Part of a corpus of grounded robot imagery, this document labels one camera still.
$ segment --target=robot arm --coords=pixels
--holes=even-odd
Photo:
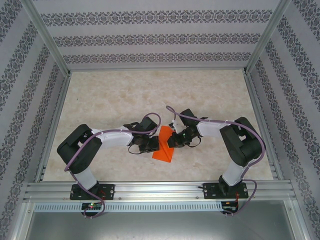
[[[181,115],[196,118],[190,109],[183,111]],[[183,131],[172,133],[168,139],[170,148],[190,146],[192,139],[196,137],[209,136],[223,139],[232,159],[227,170],[219,178],[219,189],[224,195],[227,195],[230,188],[236,187],[242,181],[248,165],[262,154],[259,140],[250,131],[237,125],[225,122],[197,121],[182,116],[180,119],[186,128]],[[246,126],[256,133],[254,127],[245,117],[240,117],[234,122]]]
[[[77,181],[90,192],[94,193],[99,188],[99,182],[90,170],[90,163],[100,149],[111,148],[115,146],[138,145],[140,153],[148,153],[159,150],[158,136],[150,136],[137,132],[152,131],[157,127],[149,117],[145,117],[141,123],[134,122],[125,124],[117,128],[119,131],[111,131],[102,133],[92,138],[77,155],[73,164],[69,167],[69,171],[76,177]],[[68,164],[72,157],[80,148],[80,144],[96,133],[102,130],[89,128],[86,124],[78,126],[57,148],[65,164]]]

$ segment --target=orange folded paper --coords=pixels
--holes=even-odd
[[[153,152],[152,158],[171,163],[174,148],[169,148],[167,141],[171,137],[173,130],[169,126],[162,126],[159,133],[159,151]]]

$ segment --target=striped wall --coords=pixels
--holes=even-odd
[[[10,234],[65,76],[18,0],[0,1],[0,240]]]
[[[293,0],[251,72],[286,179],[320,239],[320,1]]]
[[[279,0],[35,0],[71,70],[245,67]]]

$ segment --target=beige marble surface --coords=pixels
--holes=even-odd
[[[240,70],[74,72],[55,134],[44,181],[72,181],[57,154],[58,145],[80,124],[95,129],[118,128],[159,113],[167,125],[190,108],[197,117],[235,120],[246,117],[258,129]],[[222,139],[204,137],[195,148],[176,148],[171,163],[152,153],[132,155],[127,147],[100,150],[90,167],[99,181],[218,180],[231,161]],[[267,157],[247,178],[272,180]]]

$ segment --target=purple cable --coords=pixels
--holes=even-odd
[[[66,165],[64,171],[67,172],[69,171],[69,168],[70,166],[74,163],[74,161],[76,160],[77,156],[79,155],[79,153],[84,149],[84,147],[91,141],[91,139],[93,139],[94,137],[98,136],[98,135],[101,135],[101,134],[105,134],[105,133],[111,133],[111,132],[121,132],[121,133],[131,133],[131,134],[150,134],[150,133],[153,133],[155,131],[158,130],[158,128],[160,127],[161,125],[161,117],[159,114],[155,113],[155,112],[150,112],[148,113],[147,115],[145,115],[143,117],[146,118],[147,116],[149,115],[156,115],[158,118],[159,118],[159,123],[158,125],[150,130],[150,131],[131,131],[131,130],[125,130],[125,129],[109,129],[109,130],[104,130],[104,131],[100,131],[100,132],[97,132],[95,134],[93,134],[92,136],[90,136],[83,144],[82,146],[78,149],[78,151],[76,151],[76,153],[73,155],[73,157],[71,158],[71,160],[68,162],[68,164]],[[98,197],[97,195],[93,194],[92,192],[88,191],[84,186],[82,186],[81,183],[79,183],[78,179],[76,178],[76,176],[71,172],[69,171],[71,176],[73,177],[73,179],[76,181],[76,183],[79,185],[79,187],[84,190],[87,194],[93,196],[94,198],[98,199],[101,204],[103,205],[103,209],[101,212],[98,212],[96,215],[94,216],[90,216],[89,218],[90,219],[94,219],[94,218],[97,218],[99,217],[100,215],[102,215],[104,213],[104,211],[106,210],[106,204],[105,204],[105,201],[102,200],[100,197]],[[87,218],[88,216],[86,216],[86,211],[87,209],[84,210],[83,214],[84,214],[84,217]]]
[[[246,169],[243,171],[242,175],[241,175],[241,178],[243,178],[245,176],[245,174],[247,173],[247,171],[249,170],[249,168],[257,163],[259,163],[262,158],[264,157],[265,155],[265,152],[266,152],[266,149],[265,149],[265,145],[264,145],[264,141],[262,140],[262,138],[255,132],[253,131],[251,128],[241,124],[241,123],[237,123],[237,122],[234,122],[234,121],[222,121],[222,120],[212,120],[212,119],[200,119],[200,118],[196,118],[196,117],[191,117],[191,116],[186,116],[186,115],[183,115],[183,114],[180,114],[180,113],[177,113],[171,106],[165,106],[166,109],[168,109],[170,112],[172,112],[174,114],[174,117],[176,117],[176,115],[180,116],[180,117],[183,117],[183,118],[186,118],[186,119],[192,119],[192,120],[195,120],[195,121],[200,121],[200,122],[212,122],[212,123],[218,123],[218,124],[232,124],[232,125],[236,125],[236,126],[239,126],[241,128],[244,128],[245,130],[249,131],[250,133],[252,133],[259,141],[260,145],[261,145],[261,149],[262,149],[262,152],[261,152],[261,155],[260,157],[248,164],[248,166],[246,167]]]
[[[255,180],[253,179],[243,179],[243,181],[245,182],[253,182],[254,183],[254,189],[253,189],[253,192],[251,194],[251,196],[249,197],[249,199],[245,202],[245,204],[235,213],[232,213],[231,211],[228,211],[228,210],[223,210],[224,212],[227,212],[228,214],[225,214],[225,216],[230,216],[230,217],[233,217],[239,213],[241,213],[245,207],[248,205],[248,203],[251,201],[251,199],[254,197],[256,191],[257,191],[257,187],[258,187],[258,184]]]

